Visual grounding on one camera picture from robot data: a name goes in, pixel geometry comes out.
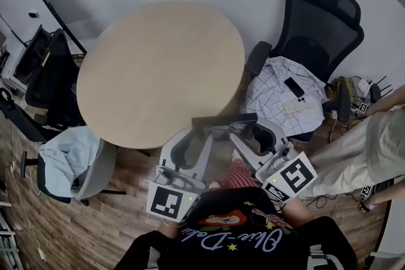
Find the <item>robotic arm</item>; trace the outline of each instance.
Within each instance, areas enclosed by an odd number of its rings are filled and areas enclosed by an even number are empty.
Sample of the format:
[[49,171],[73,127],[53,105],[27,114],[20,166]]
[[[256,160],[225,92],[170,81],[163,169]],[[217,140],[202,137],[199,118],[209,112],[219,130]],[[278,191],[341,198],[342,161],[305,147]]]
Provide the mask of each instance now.
[[[273,138],[269,152],[259,154],[236,133],[230,133],[230,141],[250,165],[256,177],[274,199],[287,202],[297,196],[317,177],[304,153],[298,154],[288,142],[281,128],[263,118],[255,126],[268,132]],[[196,130],[186,128],[173,136],[162,148],[156,179],[149,186],[147,212],[180,222],[188,217],[206,189],[203,176],[213,144],[208,135],[193,166],[187,165],[184,152]]]

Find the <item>computer screen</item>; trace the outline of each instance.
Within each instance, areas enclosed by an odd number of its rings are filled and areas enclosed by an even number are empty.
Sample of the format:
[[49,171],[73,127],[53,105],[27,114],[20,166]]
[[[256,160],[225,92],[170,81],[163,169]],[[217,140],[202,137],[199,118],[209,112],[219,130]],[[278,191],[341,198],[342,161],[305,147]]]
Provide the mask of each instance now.
[[83,53],[86,53],[80,42],[46,0],[0,0],[0,16],[0,19],[3,19],[14,35],[24,44],[30,42],[39,26],[42,25],[43,29],[49,33],[62,28],[68,39],[71,39]]

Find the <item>light blue cloth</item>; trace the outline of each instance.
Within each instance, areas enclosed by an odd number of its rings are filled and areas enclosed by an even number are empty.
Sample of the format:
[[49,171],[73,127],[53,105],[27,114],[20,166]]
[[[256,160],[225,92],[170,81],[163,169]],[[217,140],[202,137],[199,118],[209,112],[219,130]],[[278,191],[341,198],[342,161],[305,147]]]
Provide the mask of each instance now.
[[101,140],[88,126],[72,127],[40,146],[45,187],[58,197],[72,197],[73,181],[94,162]]

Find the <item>wooden floor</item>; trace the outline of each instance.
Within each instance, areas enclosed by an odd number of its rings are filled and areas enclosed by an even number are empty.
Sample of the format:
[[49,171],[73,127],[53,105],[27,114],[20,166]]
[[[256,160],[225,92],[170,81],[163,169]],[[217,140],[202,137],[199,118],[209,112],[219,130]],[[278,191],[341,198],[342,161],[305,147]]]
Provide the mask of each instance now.
[[[326,144],[330,125],[324,125],[316,132],[309,145],[301,146],[311,152]],[[153,157],[144,157],[136,150],[118,149],[116,170],[111,188],[125,190],[128,195],[99,194],[90,199],[90,206],[78,202],[62,204],[44,194],[37,196],[30,182],[30,171],[25,179],[14,171],[12,178],[9,167],[15,155],[20,157],[16,141],[21,137],[23,150],[28,157],[36,156],[35,144],[13,126],[11,157],[10,123],[0,117],[0,177],[7,183],[8,200],[13,207],[3,208],[9,224],[16,231],[18,246],[27,269],[112,269],[120,260],[133,239],[154,230],[160,221],[146,214],[147,186],[154,179],[154,167],[158,163],[159,150],[151,151]],[[35,167],[32,169],[36,187]],[[46,262],[41,261],[35,238],[18,197],[18,191],[30,218]],[[311,204],[317,215],[333,217],[354,250],[361,259],[370,253],[376,244],[382,225],[385,206],[378,206],[370,215],[362,216],[356,209],[357,202],[351,196],[341,195],[329,200],[322,209]]]

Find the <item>desk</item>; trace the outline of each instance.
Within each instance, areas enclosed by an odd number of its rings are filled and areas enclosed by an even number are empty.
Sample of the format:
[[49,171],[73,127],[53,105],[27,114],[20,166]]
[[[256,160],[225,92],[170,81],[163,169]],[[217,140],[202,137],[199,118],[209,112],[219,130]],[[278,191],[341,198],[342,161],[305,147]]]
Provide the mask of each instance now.
[[78,75],[78,106],[104,140],[159,147],[191,118],[220,113],[244,63],[242,39],[228,18],[203,4],[161,1],[101,34]]

